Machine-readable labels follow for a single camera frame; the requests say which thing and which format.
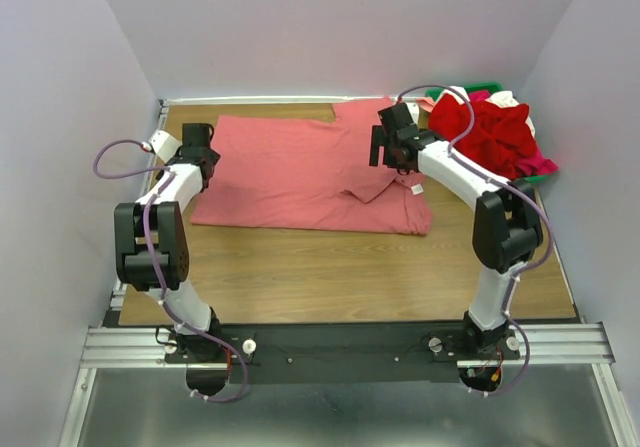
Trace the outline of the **salmon pink t-shirt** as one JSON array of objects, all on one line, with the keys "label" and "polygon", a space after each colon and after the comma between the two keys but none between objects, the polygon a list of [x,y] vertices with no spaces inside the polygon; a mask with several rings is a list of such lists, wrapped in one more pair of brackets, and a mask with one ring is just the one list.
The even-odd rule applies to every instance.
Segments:
[{"label": "salmon pink t-shirt", "polygon": [[427,235],[423,175],[369,164],[372,127],[391,104],[337,103],[332,122],[219,117],[211,147],[221,158],[191,222]]}]

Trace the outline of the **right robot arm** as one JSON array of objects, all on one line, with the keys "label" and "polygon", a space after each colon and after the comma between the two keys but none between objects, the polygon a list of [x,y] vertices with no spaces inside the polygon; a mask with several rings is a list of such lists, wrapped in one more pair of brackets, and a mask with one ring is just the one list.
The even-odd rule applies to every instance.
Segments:
[{"label": "right robot arm", "polygon": [[515,287],[543,242],[533,186],[498,178],[438,134],[419,129],[404,103],[384,108],[378,116],[371,132],[370,166],[424,174],[474,214],[472,247],[482,266],[474,300],[460,324],[429,333],[429,348],[438,361],[492,354],[511,336]]}]

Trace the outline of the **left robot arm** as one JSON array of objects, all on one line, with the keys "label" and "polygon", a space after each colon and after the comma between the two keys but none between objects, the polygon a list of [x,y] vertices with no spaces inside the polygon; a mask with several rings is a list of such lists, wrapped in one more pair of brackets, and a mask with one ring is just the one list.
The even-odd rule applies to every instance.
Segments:
[{"label": "left robot arm", "polygon": [[114,210],[115,263],[121,282],[155,300],[173,324],[166,351],[190,363],[224,362],[215,311],[189,280],[190,254],[183,213],[209,186],[220,155],[211,148],[214,127],[185,123],[182,138],[157,131],[141,145],[160,160],[155,181],[134,202]]}]

